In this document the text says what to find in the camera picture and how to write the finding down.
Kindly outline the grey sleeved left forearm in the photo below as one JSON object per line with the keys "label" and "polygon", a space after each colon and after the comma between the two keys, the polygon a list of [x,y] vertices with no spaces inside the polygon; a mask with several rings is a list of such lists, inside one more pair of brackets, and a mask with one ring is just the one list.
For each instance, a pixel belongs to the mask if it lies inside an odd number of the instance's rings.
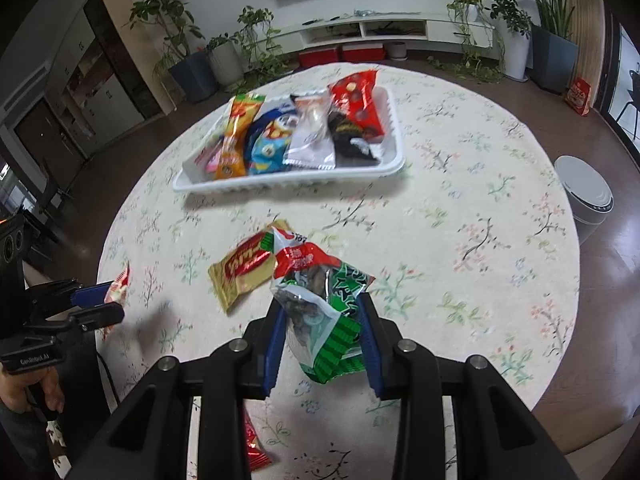
{"label": "grey sleeved left forearm", "polygon": [[1,428],[25,479],[58,479],[49,450],[47,424],[37,413],[14,412],[1,403]]}

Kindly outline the person left hand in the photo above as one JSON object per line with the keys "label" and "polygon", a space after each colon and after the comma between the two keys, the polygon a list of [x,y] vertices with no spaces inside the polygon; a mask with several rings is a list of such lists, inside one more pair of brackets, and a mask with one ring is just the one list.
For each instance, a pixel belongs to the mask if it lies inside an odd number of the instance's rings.
{"label": "person left hand", "polygon": [[1,403],[10,411],[22,414],[32,409],[29,400],[32,391],[41,390],[44,404],[52,412],[62,413],[65,398],[60,386],[58,371],[50,366],[18,375],[11,375],[1,367]]}

